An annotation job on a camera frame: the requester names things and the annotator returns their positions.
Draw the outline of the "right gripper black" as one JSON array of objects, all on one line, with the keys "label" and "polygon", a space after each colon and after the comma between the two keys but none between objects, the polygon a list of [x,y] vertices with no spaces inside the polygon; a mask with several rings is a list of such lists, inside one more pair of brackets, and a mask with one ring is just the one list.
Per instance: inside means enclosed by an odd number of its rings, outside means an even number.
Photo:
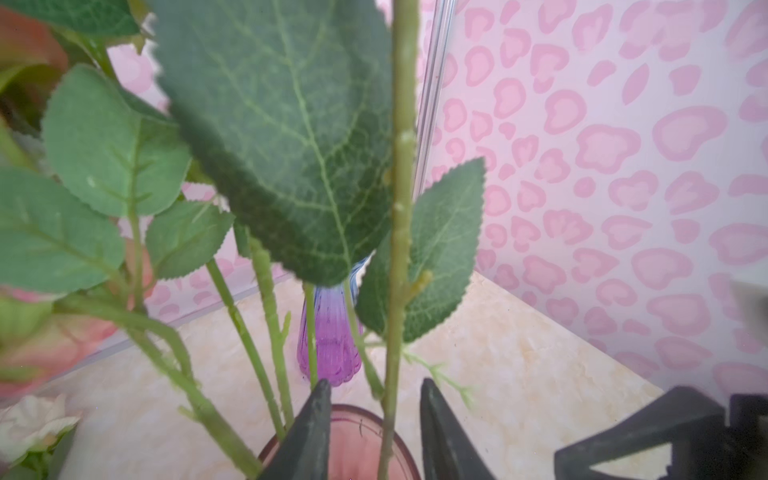
[{"label": "right gripper black", "polygon": [[593,467],[664,444],[672,447],[666,479],[767,480],[767,396],[732,395],[726,432],[720,404],[675,387],[616,426],[558,450],[555,477],[608,479]]}]

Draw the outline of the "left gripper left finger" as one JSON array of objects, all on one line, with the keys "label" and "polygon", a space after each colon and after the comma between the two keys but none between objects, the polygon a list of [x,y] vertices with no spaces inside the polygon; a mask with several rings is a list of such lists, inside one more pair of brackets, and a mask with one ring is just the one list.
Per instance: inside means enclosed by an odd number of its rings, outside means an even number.
[{"label": "left gripper left finger", "polygon": [[258,480],[326,480],[329,469],[331,385],[320,380],[282,441],[270,440],[259,456]]}]

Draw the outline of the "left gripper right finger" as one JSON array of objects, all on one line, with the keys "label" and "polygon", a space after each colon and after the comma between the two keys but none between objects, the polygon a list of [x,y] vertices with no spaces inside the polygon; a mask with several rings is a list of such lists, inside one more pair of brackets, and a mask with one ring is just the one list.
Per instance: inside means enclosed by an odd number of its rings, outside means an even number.
[{"label": "left gripper right finger", "polygon": [[494,479],[432,379],[422,382],[419,409],[425,479]]}]

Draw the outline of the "red grey glass vase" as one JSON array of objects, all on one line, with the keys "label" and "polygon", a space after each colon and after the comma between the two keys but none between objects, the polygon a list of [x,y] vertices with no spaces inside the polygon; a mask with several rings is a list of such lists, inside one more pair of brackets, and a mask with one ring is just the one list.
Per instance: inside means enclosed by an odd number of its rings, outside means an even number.
[{"label": "red grey glass vase", "polygon": [[[330,417],[329,479],[377,479],[382,440],[382,419],[361,407],[334,404]],[[415,480],[417,464],[395,433],[389,480]]]}]

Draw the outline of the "green flower stem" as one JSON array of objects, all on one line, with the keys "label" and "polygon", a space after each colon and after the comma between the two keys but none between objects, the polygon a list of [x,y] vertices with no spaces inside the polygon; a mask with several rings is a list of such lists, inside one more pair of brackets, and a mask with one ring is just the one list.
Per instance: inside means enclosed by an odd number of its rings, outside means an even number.
[{"label": "green flower stem", "polygon": [[433,122],[436,115],[436,96],[440,90],[450,27],[444,26],[454,13],[453,1],[437,1],[433,7],[431,34],[437,36],[427,50],[425,80],[418,88],[422,3],[420,1],[393,1],[392,23],[392,94],[393,94],[393,160],[390,169],[392,187],[387,290],[387,317],[385,322],[386,357],[384,384],[377,393],[381,396],[383,423],[377,477],[389,477],[389,462],[393,453],[395,423],[398,408],[400,363],[404,342],[406,307],[422,292],[431,277],[408,277],[412,247],[412,221],[414,199],[423,186],[426,154],[423,148],[431,144]]}]

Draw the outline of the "pink spray rose stem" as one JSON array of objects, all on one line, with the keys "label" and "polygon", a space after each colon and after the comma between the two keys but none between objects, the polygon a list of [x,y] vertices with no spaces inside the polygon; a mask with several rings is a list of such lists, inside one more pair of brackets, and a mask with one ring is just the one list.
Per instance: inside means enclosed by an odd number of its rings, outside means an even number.
[{"label": "pink spray rose stem", "polygon": [[174,125],[123,88],[108,50],[148,38],[142,1],[1,5],[1,393],[26,392],[125,331],[247,478],[260,460],[202,393],[180,336],[148,316],[160,279],[204,268],[230,214],[184,199],[199,168]]}]

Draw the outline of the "purple glass vase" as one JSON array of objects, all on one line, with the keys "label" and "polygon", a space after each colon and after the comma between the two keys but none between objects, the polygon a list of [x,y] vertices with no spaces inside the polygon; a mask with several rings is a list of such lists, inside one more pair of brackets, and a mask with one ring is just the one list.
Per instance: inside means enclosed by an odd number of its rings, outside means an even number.
[{"label": "purple glass vase", "polygon": [[[359,291],[358,273],[368,258],[356,263],[350,272],[350,294],[357,303]],[[361,368],[359,352],[354,344],[350,320],[345,302],[345,284],[334,287],[314,288],[314,318],[318,378],[326,379],[333,387],[350,381]],[[300,336],[297,343],[297,360],[302,374],[309,378],[308,301],[305,299]]]}]

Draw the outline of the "cream white rose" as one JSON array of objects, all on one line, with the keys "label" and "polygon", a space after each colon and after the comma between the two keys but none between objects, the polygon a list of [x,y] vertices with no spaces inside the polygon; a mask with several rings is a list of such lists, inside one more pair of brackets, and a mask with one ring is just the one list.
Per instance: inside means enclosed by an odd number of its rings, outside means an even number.
[{"label": "cream white rose", "polygon": [[43,451],[78,425],[82,415],[68,413],[66,396],[27,395],[1,409],[1,461],[13,464]]}]

